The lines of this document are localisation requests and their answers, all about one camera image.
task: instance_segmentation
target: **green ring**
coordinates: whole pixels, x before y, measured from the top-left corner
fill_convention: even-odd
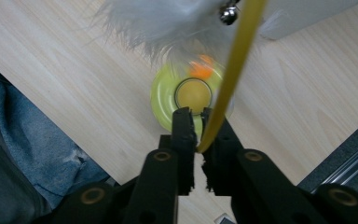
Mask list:
[[[156,74],[152,83],[150,92],[150,104],[152,106],[153,114],[158,120],[158,123],[168,130],[172,131],[172,113],[178,109],[175,102],[176,88],[182,81],[188,78],[193,78],[190,75],[178,76],[172,73],[172,69],[168,65],[164,65]],[[212,98],[215,91],[219,88],[223,80],[221,70],[214,68],[212,75],[204,80],[210,87]],[[197,136],[202,133],[202,120],[200,115],[193,115],[195,132]]]

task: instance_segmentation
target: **wood grain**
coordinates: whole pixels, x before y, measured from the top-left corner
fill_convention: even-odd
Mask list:
[[[92,25],[101,2],[0,0],[0,72],[123,183],[167,131],[149,104],[155,68]],[[358,6],[257,39],[243,73],[229,121],[296,184],[358,128]],[[180,223],[230,213],[227,198],[205,192],[200,164]]]

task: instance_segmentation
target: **light wood surface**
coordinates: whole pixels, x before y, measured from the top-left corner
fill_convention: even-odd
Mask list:
[[[155,68],[91,26],[101,2],[0,0],[0,72],[123,183],[167,131],[149,104]],[[257,39],[229,121],[245,147],[268,153],[294,184],[304,178],[358,128],[358,6]],[[200,164],[198,155],[180,223],[231,214],[227,198],[205,192]]]

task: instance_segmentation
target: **tabletop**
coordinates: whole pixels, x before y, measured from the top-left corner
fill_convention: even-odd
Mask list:
[[[168,132],[150,106],[158,67],[104,34],[101,3],[0,0],[0,72],[124,183]],[[280,40],[258,37],[228,121],[245,147],[303,179],[358,128],[358,6]],[[228,198],[206,192],[201,163],[179,223],[232,215]]]

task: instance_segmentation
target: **yellow circle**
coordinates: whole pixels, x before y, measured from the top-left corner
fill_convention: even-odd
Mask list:
[[[179,108],[190,107],[193,115],[198,115],[204,107],[211,104],[212,93],[202,80],[190,78],[182,82],[176,89],[175,101]]]

